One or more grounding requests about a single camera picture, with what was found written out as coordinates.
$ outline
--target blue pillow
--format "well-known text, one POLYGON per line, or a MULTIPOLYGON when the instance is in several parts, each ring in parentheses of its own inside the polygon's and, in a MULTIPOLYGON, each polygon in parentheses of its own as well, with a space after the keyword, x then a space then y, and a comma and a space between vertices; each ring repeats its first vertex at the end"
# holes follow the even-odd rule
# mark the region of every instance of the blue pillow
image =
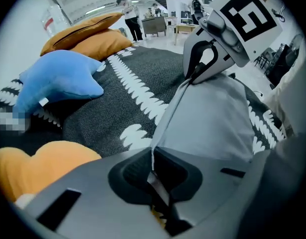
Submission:
POLYGON ((91 99, 103 94, 92 78, 101 62, 80 53, 57 50, 45 54, 20 74, 23 88, 14 109, 34 113, 46 98, 50 103, 67 99, 91 99))

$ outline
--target bed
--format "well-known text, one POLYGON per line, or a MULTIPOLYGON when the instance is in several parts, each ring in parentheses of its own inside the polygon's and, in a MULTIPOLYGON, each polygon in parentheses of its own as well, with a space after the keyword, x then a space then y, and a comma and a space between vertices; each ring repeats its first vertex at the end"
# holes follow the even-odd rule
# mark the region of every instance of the bed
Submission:
MULTIPOLYGON (((0 147, 34 155, 56 140, 78 142, 102 157, 150 144, 156 125, 184 81, 182 55, 166 50, 129 47, 108 57, 93 78, 104 95, 93 100, 48 104, 31 117, 23 134, 1 130, 0 147)), ((0 111, 10 109, 21 91, 19 79, 0 91, 0 111)), ((249 119, 255 133, 253 152, 270 149, 285 138, 280 120, 245 86, 249 119)))

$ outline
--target gray fabric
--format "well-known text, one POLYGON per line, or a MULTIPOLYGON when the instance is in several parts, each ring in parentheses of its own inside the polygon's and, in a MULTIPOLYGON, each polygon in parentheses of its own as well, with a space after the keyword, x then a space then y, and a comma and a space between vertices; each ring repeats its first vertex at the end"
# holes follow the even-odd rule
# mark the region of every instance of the gray fabric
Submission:
POLYGON ((249 161, 253 138, 244 86, 222 74, 176 93, 157 126, 152 146, 249 161))

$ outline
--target black slot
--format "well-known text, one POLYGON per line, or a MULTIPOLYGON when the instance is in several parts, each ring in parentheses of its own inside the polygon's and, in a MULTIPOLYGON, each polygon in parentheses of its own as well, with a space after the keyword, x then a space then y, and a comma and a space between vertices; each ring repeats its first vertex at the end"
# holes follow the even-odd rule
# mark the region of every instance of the black slot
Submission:
POLYGON ((223 59, 224 59, 224 61, 227 61, 229 58, 230 58, 230 55, 228 54, 223 59))
POLYGON ((175 237, 182 232, 185 232, 188 229, 191 229, 192 225, 190 225, 187 221, 183 220, 167 220, 165 230, 172 236, 175 237))
POLYGON ((239 177, 239 178, 243 178, 243 176, 246 174, 243 171, 239 171, 239 170, 235 170, 235 169, 231 169, 231 168, 226 168, 226 167, 222 168, 220 171, 222 173, 229 174, 229 175, 239 177))
POLYGON ((37 220, 48 229, 55 231, 80 196, 81 192, 67 189, 37 220))
POLYGON ((203 32, 203 29, 200 28, 200 29, 197 31, 196 35, 200 35, 202 32, 203 32))
POLYGON ((154 150, 154 158, 155 172, 169 193, 169 206, 190 200, 203 182, 200 170, 159 147, 154 150))

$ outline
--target orange pillow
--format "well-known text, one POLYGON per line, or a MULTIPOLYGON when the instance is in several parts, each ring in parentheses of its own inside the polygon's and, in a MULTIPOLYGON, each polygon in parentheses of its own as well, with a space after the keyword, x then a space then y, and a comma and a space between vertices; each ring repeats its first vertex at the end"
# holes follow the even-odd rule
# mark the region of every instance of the orange pillow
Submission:
POLYGON ((32 157, 17 148, 0 149, 0 187, 10 201, 37 194, 76 167, 100 159, 95 151, 70 141, 53 141, 32 157))
POLYGON ((122 16, 120 12, 108 13, 69 27, 50 38, 43 46, 40 56, 55 50, 71 49, 89 36, 109 28, 122 16))
POLYGON ((101 61, 131 46, 132 42, 119 30, 107 29, 90 36, 71 50, 101 61))

